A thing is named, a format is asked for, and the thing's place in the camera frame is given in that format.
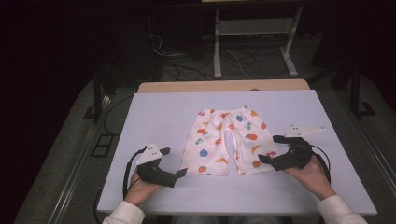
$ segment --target person's right hand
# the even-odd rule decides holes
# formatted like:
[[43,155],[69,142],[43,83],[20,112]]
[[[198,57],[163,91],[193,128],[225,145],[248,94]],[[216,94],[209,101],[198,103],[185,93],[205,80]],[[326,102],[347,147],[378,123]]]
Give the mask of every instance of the person's right hand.
[[307,190],[314,193],[320,200],[336,194],[327,180],[320,162],[315,156],[312,156],[304,169],[300,170],[297,167],[293,167],[284,170],[284,172],[294,176]]

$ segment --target gray carpet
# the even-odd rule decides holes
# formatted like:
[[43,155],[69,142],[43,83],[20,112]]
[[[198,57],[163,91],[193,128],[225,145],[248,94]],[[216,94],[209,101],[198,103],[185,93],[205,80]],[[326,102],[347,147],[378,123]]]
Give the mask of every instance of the gray carpet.
[[[278,51],[284,40],[283,37],[271,36],[261,37],[259,40],[247,38],[238,41],[242,43],[238,45],[235,45],[233,39],[221,40],[222,79],[247,79],[246,75],[252,79],[290,78]],[[319,41],[319,36],[295,39],[290,56],[300,78],[310,78],[322,70],[310,65]],[[226,49],[238,59],[245,60],[241,60],[239,65],[233,60],[233,55],[225,51]],[[169,58],[163,67],[161,81],[213,79],[212,49],[204,45],[201,51],[200,55],[191,54],[190,51],[179,52],[184,56]],[[175,64],[189,68],[181,69]],[[389,164],[396,164],[396,155],[392,150],[396,146],[393,134],[396,131],[395,113],[382,100],[375,85],[363,78],[361,100],[373,107],[376,116],[364,117],[362,120],[354,118],[348,109],[349,89],[334,91],[330,86],[332,77],[333,74],[329,74],[314,83],[311,88],[317,91],[348,157],[378,210],[378,215],[365,219],[369,223],[391,223],[396,220],[396,198],[375,161],[371,148],[374,144]],[[120,89],[116,94],[106,98],[104,115],[96,124],[92,123],[92,119],[83,118],[86,109],[93,104],[92,84],[81,92],[15,223],[95,223],[95,197],[99,187],[106,180],[118,137],[114,137],[106,157],[95,158],[90,154],[101,134],[121,133],[135,92],[136,88]],[[372,141],[367,140],[361,127],[370,131]],[[101,144],[107,144],[108,141],[109,138],[103,136]],[[96,149],[98,154],[104,152],[104,147]],[[105,215],[98,214],[99,219],[102,220]],[[155,218],[148,217],[146,222],[153,223]],[[295,223],[315,223],[317,218],[295,217],[294,220]]]

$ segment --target hand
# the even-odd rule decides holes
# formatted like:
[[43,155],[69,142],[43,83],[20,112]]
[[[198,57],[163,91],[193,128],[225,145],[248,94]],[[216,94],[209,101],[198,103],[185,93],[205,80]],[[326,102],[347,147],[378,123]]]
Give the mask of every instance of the hand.
[[303,187],[314,193],[320,200],[336,194],[327,180],[320,162],[315,156],[312,156],[304,169],[300,170],[297,167],[293,167],[284,170],[284,172],[294,176]]
[[149,184],[140,179],[136,171],[131,177],[131,184],[134,183],[129,189],[124,199],[125,202],[139,206],[144,203],[152,193],[163,186]]

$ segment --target garment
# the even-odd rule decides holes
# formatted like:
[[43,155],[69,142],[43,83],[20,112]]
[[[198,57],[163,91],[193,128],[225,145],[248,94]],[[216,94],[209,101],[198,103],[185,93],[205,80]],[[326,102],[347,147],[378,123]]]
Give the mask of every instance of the garment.
[[[334,195],[318,203],[318,210],[327,224],[364,224],[367,223],[361,215],[352,212],[344,199]],[[121,202],[119,206],[106,217],[104,224],[138,224],[142,223],[143,212],[131,203]],[[192,223],[219,224],[219,219],[214,217],[193,217]]]
[[234,160],[238,174],[273,171],[259,161],[259,154],[274,157],[277,149],[272,135],[256,111],[247,106],[231,110],[204,109],[188,134],[180,169],[188,173],[227,175],[229,155],[224,136],[233,136]]

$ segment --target person's left hand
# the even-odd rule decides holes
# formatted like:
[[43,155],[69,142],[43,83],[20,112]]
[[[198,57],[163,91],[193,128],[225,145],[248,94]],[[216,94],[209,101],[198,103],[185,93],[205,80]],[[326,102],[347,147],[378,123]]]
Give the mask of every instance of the person's left hand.
[[125,202],[139,206],[144,203],[152,193],[163,186],[149,184],[140,179],[139,174],[134,171],[131,177],[131,184],[134,183],[129,189],[128,193],[124,199]]

